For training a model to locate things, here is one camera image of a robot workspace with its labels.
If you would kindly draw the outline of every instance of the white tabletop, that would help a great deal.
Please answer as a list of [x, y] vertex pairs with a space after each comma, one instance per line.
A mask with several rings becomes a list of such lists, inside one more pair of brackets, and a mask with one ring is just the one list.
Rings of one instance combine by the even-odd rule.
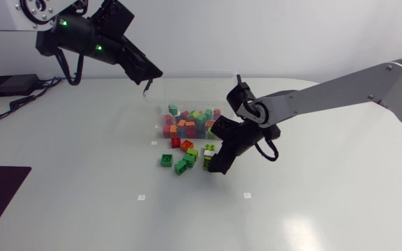
[[[245, 80], [256, 96], [312, 84]], [[177, 176], [159, 159], [182, 152], [157, 137], [142, 90], [61, 84], [0, 121], [0, 165], [32, 167], [0, 218], [0, 251], [402, 250], [402, 123], [391, 112], [366, 103], [297, 116], [279, 124], [276, 162], [250, 149], [225, 176], [201, 161]]]

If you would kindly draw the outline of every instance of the black cable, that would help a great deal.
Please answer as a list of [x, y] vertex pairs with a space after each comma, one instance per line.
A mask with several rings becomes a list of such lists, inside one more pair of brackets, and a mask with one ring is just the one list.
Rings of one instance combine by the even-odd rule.
[[272, 141], [267, 141], [267, 140], [265, 140], [266, 141], [266, 143], [268, 144], [268, 146], [270, 147], [270, 149], [274, 152], [274, 157], [271, 157], [271, 156], [268, 156], [268, 155], [266, 155], [266, 153], [265, 152], [263, 152], [263, 150], [260, 148], [260, 146], [258, 145], [258, 143], [255, 143], [255, 147], [256, 147], [256, 149], [257, 149], [257, 151], [263, 156], [263, 157], [265, 157], [267, 160], [269, 160], [269, 161], [272, 161], [272, 162], [274, 162], [274, 161], [276, 161], [277, 159], [278, 159], [278, 151], [277, 151], [277, 148], [276, 148], [276, 146], [274, 146], [274, 143], [272, 143]]
[[[55, 78], [53, 78], [53, 79], [49, 79], [49, 80], [44, 81], [44, 82], [39, 82], [39, 84], [41, 84], [41, 86], [43, 86], [45, 89], [44, 89], [43, 91], [41, 91], [39, 94], [34, 95], [34, 99], [32, 99], [32, 100], [30, 100], [30, 101], [28, 101], [28, 102], [25, 102], [25, 103], [23, 103], [23, 104], [20, 104], [20, 106], [17, 107], [17, 109], [19, 109], [20, 107], [23, 107], [23, 106], [29, 104], [30, 102], [34, 101], [34, 100], [37, 99], [38, 97], [43, 96], [43, 95], [46, 93], [46, 91], [47, 91], [48, 89], [50, 89], [50, 88], [56, 86], [56, 85], [57, 85], [58, 83], [60, 83], [62, 80], [63, 80], [63, 78], [55, 77]], [[0, 120], [6, 118], [8, 115], [12, 114], [12, 113], [15, 112], [15, 111], [16, 111], [16, 109], [11, 109], [11, 110], [8, 110], [7, 112], [4, 112], [4, 113], [0, 114]]]
[[57, 61], [59, 62], [61, 70], [63, 71], [63, 74], [66, 77], [66, 79], [68, 80], [69, 84], [71, 84], [73, 86], [78, 85], [82, 79], [84, 55], [80, 54], [78, 57], [77, 72], [75, 73], [74, 80], [72, 80], [72, 77], [70, 76], [69, 65], [66, 60], [66, 56], [64, 55], [64, 53], [61, 49], [57, 49], [57, 51], [55, 52], [55, 57], [57, 58]]

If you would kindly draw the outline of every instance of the orange block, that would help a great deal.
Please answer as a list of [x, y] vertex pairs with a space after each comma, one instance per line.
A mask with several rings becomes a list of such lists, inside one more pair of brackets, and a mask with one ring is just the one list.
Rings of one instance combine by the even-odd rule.
[[181, 143], [181, 150], [187, 152], [187, 150], [192, 149], [194, 147], [194, 143], [190, 142], [188, 140], [184, 140], [184, 142]]
[[206, 127], [212, 127], [212, 126], [214, 126], [214, 123], [215, 123], [215, 121], [208, 121], [206, 123]]
[[178, 137], [177, 126], [175, 125], [170, 126], [170, 137]]
[[185, 120], [180, 120], [178, 123], [178, 127], [184, 127], [186, 125], [186, 121]]

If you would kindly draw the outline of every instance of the green led light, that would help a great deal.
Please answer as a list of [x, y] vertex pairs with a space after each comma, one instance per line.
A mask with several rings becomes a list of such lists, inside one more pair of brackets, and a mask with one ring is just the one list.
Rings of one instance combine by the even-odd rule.
[[60, 19], [59, 23], [60, 23], [61, 25], [63, 25], [63, 26], [68, 25], [67, 21], [64, 20], [64, 19]]

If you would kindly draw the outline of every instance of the clear container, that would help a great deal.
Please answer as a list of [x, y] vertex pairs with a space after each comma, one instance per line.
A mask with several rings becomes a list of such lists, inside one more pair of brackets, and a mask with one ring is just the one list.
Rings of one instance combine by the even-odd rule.
[[[215, 71], [179, 71], [179, 78], [160, 78], [155, 79], [150, 89], [145, 94], [145, 101], [154, 107], [157, 115], [157, 124], [160, 126], [161, 137], [171, 138], [176, 136], [165, 134], [168, 129], [166, 125], [176, 126], [179, 119], [185, 121], [192, 119], [179, 117], [184, 112], [201, 112], [206, 115], [207, 110], [212, 113], [215, 110], [220, 110], [221, 115], [228, 118], [232, 117], [234, 112], [230, 108], [226, 96], [237, 84], [237, 73], [233, 70], [215, 70]], [[170, 105], [177, 107], [177, 111], [170, 111]], [[216, 117], [207, 119], [215, 121]], [[188, 134], [187, 129], [177, 126], [177, 136], [189, 139], [218, 139], [209, 133], [209, 124], [202, 125], [205, 120], [195, 119], [195, 135]]]

